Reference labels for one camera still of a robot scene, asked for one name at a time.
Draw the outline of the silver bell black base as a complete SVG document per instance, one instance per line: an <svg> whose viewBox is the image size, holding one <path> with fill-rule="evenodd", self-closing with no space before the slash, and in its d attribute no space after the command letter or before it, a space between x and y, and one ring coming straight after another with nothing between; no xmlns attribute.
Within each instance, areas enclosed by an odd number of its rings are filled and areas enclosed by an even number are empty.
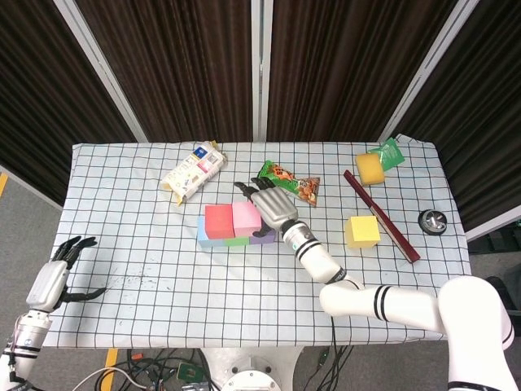
<svg viewBox="0 0 521 391"><path fill-rule="evenodd" d="M428 235L442 235L447 229L446 216L437 210L423 210L418 215L418 225Z"/></svg>

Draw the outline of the green snack bag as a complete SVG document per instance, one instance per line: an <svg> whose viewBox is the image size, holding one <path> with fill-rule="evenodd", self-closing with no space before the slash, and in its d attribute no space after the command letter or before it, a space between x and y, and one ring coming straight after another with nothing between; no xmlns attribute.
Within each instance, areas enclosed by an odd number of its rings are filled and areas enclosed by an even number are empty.
<svg viewBox="0 0 521 391"><path fill-rule="evenodd" d="M267 160L257 174L258 178L269 179L276 187L282 188L313 207L317 206L320 178L297 178L281 165Z"/></svg>

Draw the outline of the green circuit board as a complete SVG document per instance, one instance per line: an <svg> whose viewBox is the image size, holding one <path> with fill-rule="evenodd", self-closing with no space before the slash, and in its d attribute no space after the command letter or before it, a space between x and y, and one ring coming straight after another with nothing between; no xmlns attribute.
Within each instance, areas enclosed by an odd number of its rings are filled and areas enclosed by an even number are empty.
<svg viewBox="0 0 521 391"><path fill-rule="evenodd" d="M177 369L177 379L186 383L198 383L205 377L204 370L194 364L182 362Z"/></svg>

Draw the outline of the dark brown screen panel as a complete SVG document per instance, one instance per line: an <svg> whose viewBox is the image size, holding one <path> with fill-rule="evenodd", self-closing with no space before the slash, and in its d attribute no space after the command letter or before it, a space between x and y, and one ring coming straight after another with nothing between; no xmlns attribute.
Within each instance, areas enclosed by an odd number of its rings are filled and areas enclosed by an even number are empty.
<svg viewBox="0 0 521 391"><path fill-rule="evenodd" d="M267 139L373 142L457 0L274 0Z"/></svg>
<svg viewBox="0 0 521 391"><path fill-rule="evenodd" d="M0 0L0 165L63 204L78 143L133 143L53 0Z"/></svg>
<svg viewBox="0 0 521 391"><path fill-rule="evenodd" d="M252 140L251 0L77 0L147 140Z"/></svg>
<svg viewBox="0 0 521 391"><path fill-rule="evenodd" d="M521 0L480 0L396 133L435 145L466 231L521 205Z"/></svg>

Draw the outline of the yellow sponge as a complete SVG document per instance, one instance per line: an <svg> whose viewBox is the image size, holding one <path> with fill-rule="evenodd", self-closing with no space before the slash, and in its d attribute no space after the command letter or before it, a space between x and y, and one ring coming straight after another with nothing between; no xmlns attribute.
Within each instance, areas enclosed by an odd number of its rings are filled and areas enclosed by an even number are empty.
<svg viewBox="0 0 521 391"><path fill-rule="evenodd" d="M355 158L360 183L370 186L384 182L385 176L379 156L375 153L357 155Z"/></svg>

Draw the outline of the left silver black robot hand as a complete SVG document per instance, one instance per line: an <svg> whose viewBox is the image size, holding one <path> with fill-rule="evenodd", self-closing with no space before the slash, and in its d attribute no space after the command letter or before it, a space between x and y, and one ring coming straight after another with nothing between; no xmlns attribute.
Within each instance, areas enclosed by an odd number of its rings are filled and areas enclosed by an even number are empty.
<svg viewBox="0 0 521 391"><path fill-rule="evenodd" d="M70 293L67 285L70 270L81 251L97 243L95 236L82 239L80 235L63 242L37 274L26 299L29 309L52 313L63 303L91 301L102 296L106 288L87 293Z"/></svg>

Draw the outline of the dark red folded fan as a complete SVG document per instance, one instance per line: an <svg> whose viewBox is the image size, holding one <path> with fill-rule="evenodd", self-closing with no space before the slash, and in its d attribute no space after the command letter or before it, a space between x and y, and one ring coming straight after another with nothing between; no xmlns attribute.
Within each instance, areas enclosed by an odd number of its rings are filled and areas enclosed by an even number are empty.
<svg viewBox="0 0 521 391"><path fill-rule="evenodd" d="M415 263L420 259L419 253L405 238L405 236L399 231L396 225L391 221L389 216L375 203L369 193L363 188L363 186L357 181L355 176L346 169L344 171L344 177L347 182L351 185L357 195L363 200L370 211L376 216L376 219L390 236L392 242L400 249L405 259L409 263Z"/></svg>

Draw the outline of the blue foam cube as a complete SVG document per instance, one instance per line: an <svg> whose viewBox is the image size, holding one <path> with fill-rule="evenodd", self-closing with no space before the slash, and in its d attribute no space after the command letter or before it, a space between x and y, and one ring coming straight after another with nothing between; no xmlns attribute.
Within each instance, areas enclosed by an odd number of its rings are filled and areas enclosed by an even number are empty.
<svg viewBox="0 0 521 391"><path fill-rule="evenodd" d="M202 248L225 247L223 239L209 239L205 230L204 215L199 216L197 242Z"/></svg>

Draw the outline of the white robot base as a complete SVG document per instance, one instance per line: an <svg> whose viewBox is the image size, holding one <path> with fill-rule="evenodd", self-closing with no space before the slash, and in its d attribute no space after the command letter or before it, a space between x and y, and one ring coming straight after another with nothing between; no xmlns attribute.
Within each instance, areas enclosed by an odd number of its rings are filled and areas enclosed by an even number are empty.
<svg viewBox="0 0 521 391"><path fill-rule="evenodd" d="M301 347L204 348L221 391L293 391Z"/></svg>

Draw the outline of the white black checkered tablecloth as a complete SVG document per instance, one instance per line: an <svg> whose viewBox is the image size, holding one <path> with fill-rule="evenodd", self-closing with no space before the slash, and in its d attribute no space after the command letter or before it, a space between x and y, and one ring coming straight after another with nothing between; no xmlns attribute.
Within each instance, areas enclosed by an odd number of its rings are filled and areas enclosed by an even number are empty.
<svg viewBox="0 0 521 391"><path fill-rule="evenodd" d="M295 200L300 219L334 259L369 287L397 285L436 294L471 272L467 240L435 146L398 138L405 162L387 172L371 197L419 252L409 263L388 235L373 248L349 248L344 223L369 209L344 178L365 143L223 143L227 162L185 204L161 186L195 143L77 144L55 243L95 236L68 276L71 292L107 291L52 315L46 344L73 348L242 347L400 343L438 335L365 317L331 320L294 253L272 244L202 248L198 220L207 204L243 199L248 182L271 160L297 177L318 177L317 206ZM447 229L418 225L427 209Z"/></svg>

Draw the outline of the pink foam cube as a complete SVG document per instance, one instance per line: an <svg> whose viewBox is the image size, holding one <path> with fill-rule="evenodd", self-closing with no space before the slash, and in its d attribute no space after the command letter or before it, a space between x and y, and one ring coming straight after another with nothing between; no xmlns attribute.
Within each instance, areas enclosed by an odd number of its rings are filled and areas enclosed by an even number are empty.
<svg viewBox="0 0 521 391"><path fill-rule="evenodd" d="M234 202L232 217L236 237L250 237L261 229L261 216L249 201Z"/></svg>

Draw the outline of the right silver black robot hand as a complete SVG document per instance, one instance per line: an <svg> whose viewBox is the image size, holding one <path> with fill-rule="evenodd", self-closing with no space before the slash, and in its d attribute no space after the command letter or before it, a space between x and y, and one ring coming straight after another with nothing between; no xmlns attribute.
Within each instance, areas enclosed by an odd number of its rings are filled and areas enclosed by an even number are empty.
<svg viewBox="0 0 521 391"><path fill-rule="evenodd" d="M257 238L267 236L270 231L278 231L284 235L287 230L296 224L298 211L288 198L286 192L266 177L252 178L255 187L243 182L234 182L234 185L255 206L261 217L261 228L254 231Z"/></svg>

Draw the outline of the red foam cube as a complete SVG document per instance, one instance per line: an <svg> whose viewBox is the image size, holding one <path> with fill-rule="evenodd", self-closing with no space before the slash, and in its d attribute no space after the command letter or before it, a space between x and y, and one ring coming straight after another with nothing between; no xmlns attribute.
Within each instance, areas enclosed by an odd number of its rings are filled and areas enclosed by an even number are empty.
<svg viewBox="0 0 521 391"><path fill-rule="evenodd" d="M209 239L235 237L232 204L207 204L204 210L205 232Z"/></svg>

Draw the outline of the purple foam cube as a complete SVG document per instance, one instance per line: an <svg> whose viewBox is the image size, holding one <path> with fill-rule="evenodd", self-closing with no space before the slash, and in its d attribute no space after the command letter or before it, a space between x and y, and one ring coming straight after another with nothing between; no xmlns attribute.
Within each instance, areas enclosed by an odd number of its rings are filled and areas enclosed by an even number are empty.
<svg viewBox="0 0 521 391"><path fill-rule="evenodd" d="M271 230L266 233L266 235L257 237L251 236L249 238L250 245L258 245L258 244L272 244L277 240L278 233L277 231Z"/></svg>

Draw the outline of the yellow foam cube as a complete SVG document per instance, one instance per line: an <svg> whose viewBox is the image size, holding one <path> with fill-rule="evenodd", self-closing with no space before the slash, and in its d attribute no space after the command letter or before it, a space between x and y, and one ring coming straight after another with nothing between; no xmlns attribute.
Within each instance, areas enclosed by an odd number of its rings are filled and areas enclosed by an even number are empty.
<svg viewBox="0 0 521 391"><path fill-rule="evenodd" d="M381 240L378 221L373 215L349 218L344 233L349 248L371 248Z"/></svg>

